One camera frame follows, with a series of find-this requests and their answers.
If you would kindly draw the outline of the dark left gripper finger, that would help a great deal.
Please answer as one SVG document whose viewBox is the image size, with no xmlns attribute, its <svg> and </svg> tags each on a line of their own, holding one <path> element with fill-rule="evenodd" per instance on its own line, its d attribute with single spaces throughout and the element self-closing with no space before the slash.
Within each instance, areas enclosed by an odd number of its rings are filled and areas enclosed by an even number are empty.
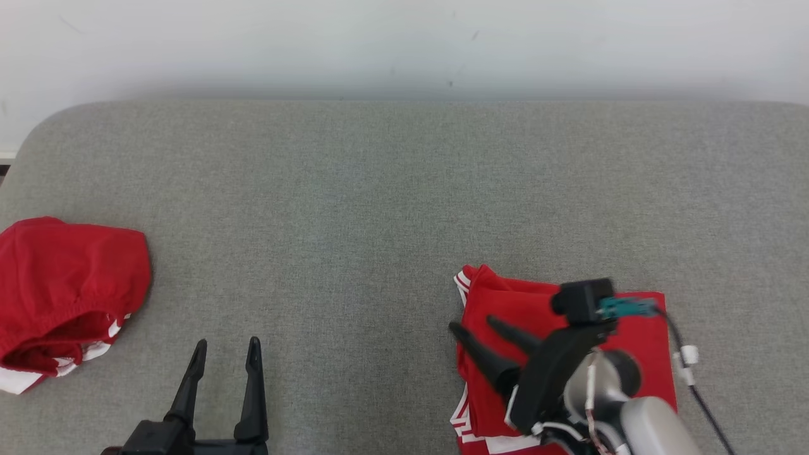
<svg viewBox="0 0 809 455">
<path fill-rule="evenodd" d="M 207 342 L 199 340 L 195 346 L 190 362 L 185 370 L 184 377 L 173 403 L 166 414 L 166 421 L 179 421 L 185 426 L 193 426 L 195 406 L 197 400 L 198 383 L 205 371 Z"/>
<path fill-rule="evenodd" d="M 245 400 L 239 423 L 234 427 L 234 438 L 240 443 L 266 443 L 269 440 L 265 374 L 261 343 L 252 337 L 248 343 L 245 361 Z"/>
</svg>

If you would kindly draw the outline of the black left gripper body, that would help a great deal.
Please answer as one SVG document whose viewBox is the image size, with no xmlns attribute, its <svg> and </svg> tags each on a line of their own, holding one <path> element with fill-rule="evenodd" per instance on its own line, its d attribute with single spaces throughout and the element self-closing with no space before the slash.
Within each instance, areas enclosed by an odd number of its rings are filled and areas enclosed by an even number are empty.
<svg viewBox="0 0 809 455">
<path fill-rule="evenodd" d="M 211 454 L 211 455 L 251 455 L 263 454 L 267 455 L 268 437 L 257 437 L 249 440 L 195 440 L 191 444 L 193 454 Z"/>
</svg>

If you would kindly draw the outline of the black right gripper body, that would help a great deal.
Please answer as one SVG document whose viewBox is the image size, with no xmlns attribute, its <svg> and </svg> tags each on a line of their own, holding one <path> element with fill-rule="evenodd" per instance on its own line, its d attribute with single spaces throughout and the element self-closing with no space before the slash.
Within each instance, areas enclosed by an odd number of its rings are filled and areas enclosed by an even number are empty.
<svg viewBox="0 0 809 455">
<path fill-rule="evenodd" d="M 556 329 L 528 357 L 509 398 L 509 425 L 523 435 L 552 417 L 564 388 L 581 362 L 607 341 L 616 322 Z"/>
</svg>

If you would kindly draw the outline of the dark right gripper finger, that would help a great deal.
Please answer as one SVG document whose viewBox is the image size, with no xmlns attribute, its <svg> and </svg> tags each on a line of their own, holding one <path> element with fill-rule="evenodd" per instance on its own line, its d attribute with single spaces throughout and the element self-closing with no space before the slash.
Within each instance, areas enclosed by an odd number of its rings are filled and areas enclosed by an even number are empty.
<svg viewBox="0 0 809 455">
<path fill-rule="evenodd" d="M 509 325 L 497 317 L 487 317 L 487 323 L 502 339 L 516 346 L 524 355 L 531 355 L 542 346 L 542 340 L 535 335 Z"/>
<path fill-rule="evenodd" d="M 500 397 L 511 397 L 520 377 L 520 365 L 489 349 L 459 322 L 449 322 L 449 331 L 494 391 Z"/>
</svg>

